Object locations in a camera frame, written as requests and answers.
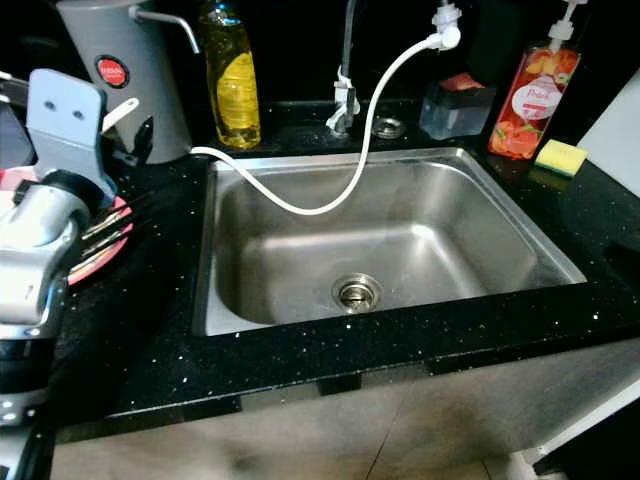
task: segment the black speckled granite countertop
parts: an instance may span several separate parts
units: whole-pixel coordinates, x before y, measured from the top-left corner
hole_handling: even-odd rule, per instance
[[[359,142],[328,135],[325,110],[265,109],[263,123],[278,128],[243,156],[359,151]],[[640,226],[639,199],[588,162],[569,180],[487,156],[482,137],[434,142],[410,127],[372,149],[443,145],[467,148],[588,282],[196,337],[208,163],[185,157],[148,166],[118,181],[125,198],[153,190],[149,223],[67,302],[52,374],[59,441],[234,412],[247,393],[299,383],[326,379],[328,391],[340,391],[378,369],[415,365],[434,375],[640,335],[639,260],[610,248]]]

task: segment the silver appliance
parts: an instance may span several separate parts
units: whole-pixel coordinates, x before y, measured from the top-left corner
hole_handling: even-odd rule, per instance
[[[187,153],[191,137],[157,24],[182,27],[199,53],[187,22],[155,12],[152,0],[64,0],[57,8],[91,80],[107,94],[107,109],[140,100],[116,126],[127,152],[151,164]]]

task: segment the orange soap bottle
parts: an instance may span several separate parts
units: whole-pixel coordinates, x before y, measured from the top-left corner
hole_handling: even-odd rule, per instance
[[[538,148],[552,115],[580,61],[564,44],[573,34],[571,15],[587,0],[565,0],[567,12],[549,30],[550,40],[527,49],[507,101],[489,140],[489,151],[514,160],[528,160]]]

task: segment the soap dispenser bottle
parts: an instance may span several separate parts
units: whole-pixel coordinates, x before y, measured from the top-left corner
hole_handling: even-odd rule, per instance
[[[198,23],[218,138],[231,147],[251,148],[260,143],[260,116],[253,56],[244,24],[221,0],[206,0]]]
[[[578,4],[568,2],[562,19],[549,30],[549,40],[532,44],[491,133],[489,151],[514,160],[533,157],[552,115],[575,72],[580,54],[566,45],[573,34],[571,15]]]

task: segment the white tube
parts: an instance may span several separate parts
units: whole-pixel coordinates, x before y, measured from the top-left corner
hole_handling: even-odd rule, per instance
[[[194,147],[191,149],[191,153],[194,155],[197,154],[206,154],[211,155],[213,157],[222,160],[231,168],[236,170],[242,177],[244,177],[251,185],[253,185],[260,193],[262,193],[265,197],[271,200],[273,203],[278,205],[279,207],[297,215],[322,215],[323,213],[327,213],[342,202],[344,202],[351,192],[355,189],[358,181],[360,180],[360,176],[362,175],[362,171],[364,170],[364,166],[367,162],[367,155],[369,154],[369,143],[371,141],[371,128],[373,127],[373,114],[375,113],[375,108],[378,103],[378,99],[382,94],[382,90],[385,85],[391,78],[391,76],[400,68],[400,66],[406,62],[408,59],[413,57],[415,54],[421,52],[426,49],[435,49],[440,48],[442,46],[442,35],[439,33],[434,33],[429,35],[426,40],[422,40],[421,42],[416,43],[412,47],[409,47],[405,50],[398,58],[394,60],[394,62],[387,68],[387,71],[384,72],[382,78],[378,82],[375,90],[373,91],[373,95],[371,96],[371,103],[369,104],[369,109],[367,110],[367,119],[365,121],[364,126],[364,139],[362,141],[362,151],[360,152],[360,160],[358,161],[358,166],[356,167],[356,171],[351,178],[351,181],[347,185],[347,187],[343,190],[343,192],[338,195],[338,197],[323,205],[322,207],[317,208],[300,208],[295,205],[291,205],[289,202],[286,202],[278,195],[273,193],[267,187],[265,187],[262,183],[258,181],[253,175],[251,175],[242,165],[240,165],[237,161],[231,158],[226,153],[217,150],[211,147]]]

